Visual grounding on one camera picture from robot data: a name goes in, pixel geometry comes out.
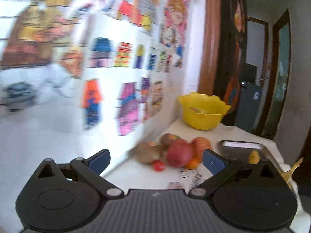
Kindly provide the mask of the small orange tangerine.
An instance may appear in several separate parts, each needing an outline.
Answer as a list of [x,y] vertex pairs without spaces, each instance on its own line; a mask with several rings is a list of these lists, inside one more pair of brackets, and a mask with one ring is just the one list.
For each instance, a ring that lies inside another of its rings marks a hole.
[[199,165],[199,160],[197,158],[192,158],[187,164],[186,169],[196,169]]

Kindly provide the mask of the orange-red apple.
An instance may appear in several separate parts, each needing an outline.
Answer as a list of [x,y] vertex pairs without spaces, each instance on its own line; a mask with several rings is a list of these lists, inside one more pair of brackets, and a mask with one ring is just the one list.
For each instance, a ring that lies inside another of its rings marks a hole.
[[210,140],[204,137],[194,138],[190,144],[193,150],[193,158],[197,159],[198,162],[202,162],[203,153],[206,149],[212,150]]

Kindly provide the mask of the dark red apple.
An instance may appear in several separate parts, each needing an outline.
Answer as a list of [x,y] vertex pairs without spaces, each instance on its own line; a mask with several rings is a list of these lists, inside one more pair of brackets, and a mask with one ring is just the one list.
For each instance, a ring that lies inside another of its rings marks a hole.
[[183,139],[177,139],[170,144],[166,154],[166,161],[171,167],[181,168],[191,160],[192,155],[191,145]]

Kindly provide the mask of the brown kiwi with sticker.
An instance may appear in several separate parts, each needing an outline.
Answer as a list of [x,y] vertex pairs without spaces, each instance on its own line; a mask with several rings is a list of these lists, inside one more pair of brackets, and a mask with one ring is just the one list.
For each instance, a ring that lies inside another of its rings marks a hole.
[[161,147],[153,142],[142,142],[135,147],[136,160],[143,164],[152,164],[162,157]]

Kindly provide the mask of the red cherry tomato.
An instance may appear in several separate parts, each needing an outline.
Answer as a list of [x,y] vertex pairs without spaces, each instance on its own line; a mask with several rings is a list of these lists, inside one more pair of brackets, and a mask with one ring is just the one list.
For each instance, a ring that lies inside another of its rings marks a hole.
[[162,172],[166,169],[166,164],[161,160],[155,160],[152,163],[152,168],[156,172]]

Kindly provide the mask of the curved ripe banana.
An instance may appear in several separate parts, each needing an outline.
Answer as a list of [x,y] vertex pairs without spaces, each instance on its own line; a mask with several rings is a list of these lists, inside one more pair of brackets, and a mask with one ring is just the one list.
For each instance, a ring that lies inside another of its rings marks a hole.
[[303,160],[304,160],[303,158],[300,158],[297,162],[294,163],[294,165],[291,167],[291,169],[286,171],[286,172],[279,171],[283,180],[286,183],[289,183],[294,171],[302,164]]

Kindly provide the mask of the metal baking tray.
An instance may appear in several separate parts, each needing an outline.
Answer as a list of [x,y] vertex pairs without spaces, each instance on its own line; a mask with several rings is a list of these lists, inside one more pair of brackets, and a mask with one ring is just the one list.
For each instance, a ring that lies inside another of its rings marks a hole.
[[257,151],[261,159],[269,159],[277,170],[282,171],[280,165],[277,163],[273,155],[262,144],[254,142],[221,140],[217,143],[216,149],[217,153],[226,159],[238,158],[245,163],[248,163],[248,156],[254,150]]

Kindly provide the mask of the yellow plastic bowl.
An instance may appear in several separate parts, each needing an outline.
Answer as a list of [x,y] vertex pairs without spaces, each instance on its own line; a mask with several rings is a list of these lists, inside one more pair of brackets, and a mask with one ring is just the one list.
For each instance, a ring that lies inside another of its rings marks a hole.
[[182,107],[184,122],[198,130],[214,129],[231,109],[218,96],[197,92],[181,95],[178,101]]

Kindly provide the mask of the colourful houses drawing sheet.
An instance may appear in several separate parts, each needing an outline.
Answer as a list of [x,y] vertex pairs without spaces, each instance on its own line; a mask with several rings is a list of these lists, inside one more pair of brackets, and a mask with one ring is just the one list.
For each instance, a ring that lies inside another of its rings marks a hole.
[[96,18],[86,54],[83,129],[110,136],[159,132],[178,115],[182,58],[165,30],[162,42],[127,21]]

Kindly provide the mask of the lady in orange dress painting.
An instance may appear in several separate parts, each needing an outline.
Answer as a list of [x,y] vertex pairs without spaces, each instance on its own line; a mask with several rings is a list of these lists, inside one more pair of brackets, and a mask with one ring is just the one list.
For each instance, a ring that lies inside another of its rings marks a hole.
[[246,56],[247,40],[247,10],[246,0],[230,0],[230,27],[233,50],[230,54],[230,79],[228,81],[224,102],[231,106],[229,114],[234,112],[238,105],[240,94],[240,67]]

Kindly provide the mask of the anime girl poster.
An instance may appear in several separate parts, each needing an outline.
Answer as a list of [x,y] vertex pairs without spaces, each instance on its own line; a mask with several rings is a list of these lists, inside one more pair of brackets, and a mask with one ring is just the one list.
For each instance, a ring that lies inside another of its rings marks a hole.
[[172,64],[183,65],[189,0],[165,0],[160,43],[170,50]]

